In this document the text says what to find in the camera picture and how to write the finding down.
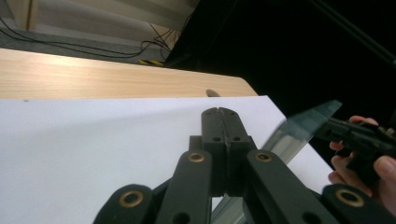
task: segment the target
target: white paper sheet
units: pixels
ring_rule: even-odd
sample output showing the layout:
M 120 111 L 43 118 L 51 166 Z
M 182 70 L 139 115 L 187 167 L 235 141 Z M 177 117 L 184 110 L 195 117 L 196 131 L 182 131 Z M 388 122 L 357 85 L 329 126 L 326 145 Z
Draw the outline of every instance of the white paper sheet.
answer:
M 257 147 L 285 119 L 267 96 L 0 100 L 0 223 L 92 223 L 115 190 L 156 188 L 212 107 L 238 113 Z M 289 167 L 316 192 L 330 184 L 309 145 Z

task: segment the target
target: dark background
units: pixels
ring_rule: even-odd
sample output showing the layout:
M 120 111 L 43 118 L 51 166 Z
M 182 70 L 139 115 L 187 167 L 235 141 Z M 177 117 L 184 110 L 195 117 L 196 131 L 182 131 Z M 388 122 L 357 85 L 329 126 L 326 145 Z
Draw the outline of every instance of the dark background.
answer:
M 335 99 L 335 118 L 389 126 L 394 54 L 395 1 L 202 0 L 165 66 L 242 77 L 287 117 Z M 310 143 L 329 162 L 329 143 Z

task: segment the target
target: hand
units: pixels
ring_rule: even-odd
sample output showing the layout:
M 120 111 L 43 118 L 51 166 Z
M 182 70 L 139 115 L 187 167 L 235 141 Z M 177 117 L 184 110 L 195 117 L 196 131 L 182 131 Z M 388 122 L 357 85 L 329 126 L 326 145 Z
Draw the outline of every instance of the hand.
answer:
M 349 121 L 363 121 L 378 125 L 378 122 L 374 119 L 361 116 L 352 116 Z M 341 150 L 343 148 L 342 142 L 331 142 L 330 148 L 336 151 Z M 368 187 L 360 180 L 354 171 L 347 169 L 347 164 L 353 157 L 354 152 L 352 152 L 349 157 L 337 155 L 332 157 L 332 165 L 335 171 L 329 174 L 329 180 L 333 184 L 348 184 L 362 190 L 370 197 L 382 203 L 394 216 L 396 216 L 396 160 L 389 156 L 381 156 L 378 158 L 374 163 L 374 169 L 380 179 L 374 186 Z

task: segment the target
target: black handheld object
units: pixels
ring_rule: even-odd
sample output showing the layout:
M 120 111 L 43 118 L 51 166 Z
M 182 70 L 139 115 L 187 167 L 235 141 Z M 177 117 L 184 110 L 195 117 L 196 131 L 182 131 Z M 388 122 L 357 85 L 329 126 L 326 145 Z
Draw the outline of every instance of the black handheld object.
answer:
M 332 142 L 342 141 L 345 149 L 341 150 L 344 153 L 337 153 L 339 155 L 348 156 L 352 150 L 356 151 L 355 157 L 346 167 L 357 172 L 368 186 L 378 179 L 373 167 L 375 160 L 382 155 L 396 158 L 396 134 L 391 128 L 329 119 L 315 137 Z

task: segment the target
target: wooden table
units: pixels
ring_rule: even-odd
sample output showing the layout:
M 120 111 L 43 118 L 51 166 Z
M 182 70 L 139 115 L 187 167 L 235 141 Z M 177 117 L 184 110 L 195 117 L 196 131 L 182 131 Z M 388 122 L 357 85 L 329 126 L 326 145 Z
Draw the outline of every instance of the wooden table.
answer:
M 257 96 L 240 77 L 0 49 L 0 98 Z

